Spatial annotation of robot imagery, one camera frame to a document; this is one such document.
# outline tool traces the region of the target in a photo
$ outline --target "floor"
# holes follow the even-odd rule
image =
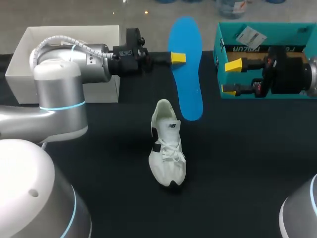
[[[240,21],[317,21],[316,0],[287,0],[271,4],[253,0]],[[178,17],[190,15],[200,27],[204,50],[213,48],[219,16],[213,0],[188,3],[176,0],[1,0],[0,54],[12,53],[28,26],[119,25],[139,27],[151,51],[165,51],[171,26]]]

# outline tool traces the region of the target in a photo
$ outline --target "cardboard box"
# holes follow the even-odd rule
[[[6,80],[21,104],[38,103],[34,78],[29,67],[31,51],[45,38],[66,35],[88,44],[104,43],[110,50],[120,45],[119,26],[44,26],[28,27],[16,48],[5,74]],[[118,102],[120,77],[108,83],[84,84],[87,103]]]
[[[237,41],[241,32],[249,26],[267,38],[253,49]],[[288,57],[302,57],[307,62],[317,56],[317,25],[315,23],[277,22],[220,22],[214,44],[213,58],[216,66],[220,95],[227,99],[254,99],[253,94],[235,97],[223,93],[223,84],[251,85],[254,78],[262,78],[262,70],[248,70],[245,73],[225,72],[224,64],[242,57],[264,59],[270,46],[285,46]],[[305,91],[300,94],[271,94],[264,99],[312,99]]]

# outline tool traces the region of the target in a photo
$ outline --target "white box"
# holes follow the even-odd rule
[[[104,43],[110,50],[119,46],[119,26],[43,26],[28,27],[16,48],[6,71],[6,80],[21,104],[39,103],[34,78],[29,67],[31,51],[45,38],[65,35],[88,44]],[[118,102],[120,77],[113,76],[108,83],[84,84],[87,103]]]

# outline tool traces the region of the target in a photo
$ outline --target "teal box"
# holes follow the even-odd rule
[[[247,27],[267,36],[267,39],[256,49],[251,49],[236,39]],[[267,52],[272,45],[286,46],[290,52],[303,52],[308,59],[317,56],[316,23],[284,22],[220,22],[214,41],[213,59],[216,66],[220,95],[226,99],[254,99],[254,95],[235,97],[223,93],[222,84],[239,83],[251,85],[254,78],[262,78],[262,70],[249,70],[245,73],[225,72],[224,64],[228,62],[227,52]],[[306,93],[271,94],[264,99],[312,99]]]

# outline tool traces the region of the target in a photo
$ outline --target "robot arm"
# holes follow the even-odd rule
[[[50,45],[56,40],[71,45]],[[151,54],[144,44],[138,28],[127,29],[126,44],[113,51],[105,44],[87,45],[67,36],[45,39],[30,56],[40,106],[0,106],[0,139],[44,143],[80,137],[88,129],[82,83],[150,71],[154,63],[186,61],[185,54]]]
[[[40,106],[0,106],[0,139],[34,143],[77,138],[88,129],[78,64],[46,61],[34,69]]]

